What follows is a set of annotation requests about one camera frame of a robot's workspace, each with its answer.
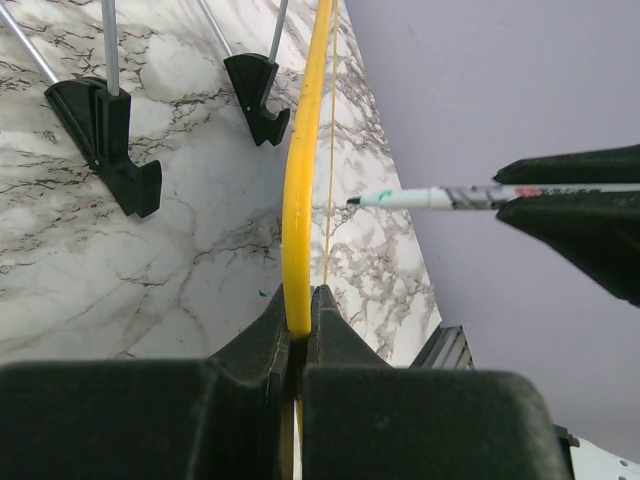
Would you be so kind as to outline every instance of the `plastic mount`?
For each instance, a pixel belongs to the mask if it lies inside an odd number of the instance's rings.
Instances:
[[[262,145],[265,140],[278,145],[291,115],[288,108],[274,115],[265,105],[278,64],[269,63],[267,57],[257,53],[234,55],[226,58],[224,64],[256,145]]]
[[[100,78],[64,80],[44,95],[125,215],[155,212],[162,170],[157,160],[138,167],[129,158],[131,95],[122,89],[118,96],[110,95]]]

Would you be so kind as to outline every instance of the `white marble pattern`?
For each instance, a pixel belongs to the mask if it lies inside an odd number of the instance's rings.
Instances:
[[[210,2],[235,53],[267,54],[278,0]],[[290,2],[269,106],[295,104],[314,2]],[[61,79],[105,75],[97,1],[7,7]],[[209,355],[281,282],[280,214],[290,134],[256,147],[194,0],[118,2],[131,158],[158,159],[161,207],[125,217],[48,107],[47,85],[0,28],[0,362]],[[439,322],[406,214],[344,208],[398,179],[342,6],[328,283],[351,325],[407,364]],[[322,280],[330,109],[314,195],[313,283]]]

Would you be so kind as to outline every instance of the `black holder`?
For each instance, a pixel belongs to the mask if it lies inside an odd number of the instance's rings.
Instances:
[[[129,158],[131,95],[120,89],[116,97],[107,92],[104,80],[79,78],[52,85],[45,97],[125,215],[155,212],[162,170],[157,160],[138,167]]]
[[[502,184],[640,183],[640,145],[519,160]],[[523,197],[497,218],[563,255],[614,296],[640,306],[640,192]]]
[[[270,63],[267,57],[257,53],[234,55],[226,58],[224,64],[256,145],[262,145],[265,140],[278,145],[291,115],[288,108],[274,115],[265,105],[278,64]]]
[[[326,285],[311,313],[304,367],[282,287],[209,359],[4,366],[0,478],[291,478],[294,391],[306,480],[571,478],[527,380],[390,368]]]

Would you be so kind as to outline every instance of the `silver metal pole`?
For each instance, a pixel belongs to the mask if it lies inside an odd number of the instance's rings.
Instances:
[[[289,0],[280,0],[278,20],[276,21],[276,29],[273,31],[273,41],[271,42],[271,51],[269,52],[269,63],[275,63],[276,61],[280,38],[282,37],[282,29],[284,28],[284,19],[287,17],[287,5],[289,5]]]
[[[115,0],[102,0],[102,28],[104,53],[107,59],[107,92],[120,95],[120,68],[118,67],[118,29]]]
[[[220,25],[218,25],[218,22],[216,22],[216,19],[214,18],[213,13],[211,13],[211,10],[209,9],[209,6],[206,4],[205,0],[198,0],[198,5],[200,5],[200,8],[202,9],[202,13],[204,13],[204,16],[207,19],[207,22],[209,22],[209,25],[211,25],[211,28],[213,29],[214,33],[218,37],[218,40],[220,40],[220,43],[222,44],[222,48],[224,49],[224,52],[226,53],[227,57],[232,57],[233,52],[231,51],[229,42],[227,42],[227,39],[224,38],[224,34],[220,29]]]
[[[33,61],[36,62],[36,65],[38,65],[38,68],[40,68],[40,71],[44,76],[47,77],[49,83],[51,85],[58,83],[58,77],[53,73],[53,70],[51,70],[51,66],[47,63],[31,40],[29,40],[29,37],[24,33],[20,24],[11,16],[11,13],[9,13],[9,10],[7,10],[7,7],[5,7],[2,0],[0,0],[0,17],[2,17],[4,23],[9,27],[11,33],[18,39],[22,48],[24,48]]]

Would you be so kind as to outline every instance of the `lavender wall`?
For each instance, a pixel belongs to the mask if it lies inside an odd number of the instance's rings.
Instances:
[[[346,0],[405,187],[640,143],[640,2]],[[490,213],[413,220],[445,324],[557,423],[640,460],[640,310]]]

